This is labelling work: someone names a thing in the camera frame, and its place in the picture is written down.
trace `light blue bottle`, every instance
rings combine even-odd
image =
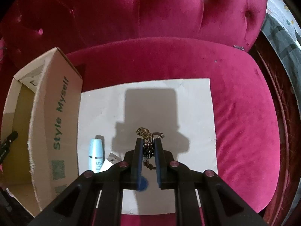
[[[103,147],[101,139],[91,139],[89,148],[89,170],[97,173],[103,164]]]

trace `screw head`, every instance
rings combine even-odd
[[[94,175],[94,172],[91,170],[87,170],[84,172],[84,177],[89,178],[92,177]]]
[[[212,171],[212,170],[206,170],[205,171],[205,175],[208,176],[208,177],[212,177],[212,176],[214,176],[214,171]]]
[[[126,161],[121,161],[121,162],[119,162],[119,166],[122,168],[125,168],[128,166],[128,163]]]
[[[178,167],[179,166],[179,163],[177,161],[171,161],[170,162],[170,166],[171,167]]]

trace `metal figurine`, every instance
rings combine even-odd
[[[160,138],[164,138],[163,133],[151,133],[147,128],[139,127],[136,130],[137,135],[143,138],[143,165],[150,170],[156,169],[152,164],[149,163],[149,159],[155,156],[154,147],[154,135]]]

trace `patterned fabric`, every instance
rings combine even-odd
[[[277,188],[266,207],[264,220],[280,226],[295,197],[301,177],[301,121],[290,79],[278,55],[265,35],[260,32],[250,54],[257,62],[269,86],[280,134],[280,171]]]
[[[301,29],[283,0],[268,0],[266,12],[285,28],[294,41],[298,40]]]
[[[285,71],[288,74],[290,82],[292,84],[292,93],[295,94],[299,109],[299,114],[301,113],[300,103],[301,103],[301,51],[296,46],[292,37],[287,33],[287,31],[270,15],[266,15],[264,24],[262,26],[262,32],[269,40],[276,54],[278,55]],[[291,215],[292,211],[295,209],[297,203],[301,198],[301,180],[299,178],[299,185],[295,193],[294,199],[291,203],[290,210],[286,215],[282,225]]]

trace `cardboard flap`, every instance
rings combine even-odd
[[[44,65],[48,64],[52,60],[53,55],[57,51],[58,49],[55,47],[37,57],[19,70],[15,74],[14,79],[20,81],[35,93]]]
[[[31,175],[40,209],[78,177],[76,143],[81,89],[82,78],[56,50],[44,64],[29,129]]]
[[[9,191],[31,215],[36,216],[40,213],[31,183],[10,185]]]

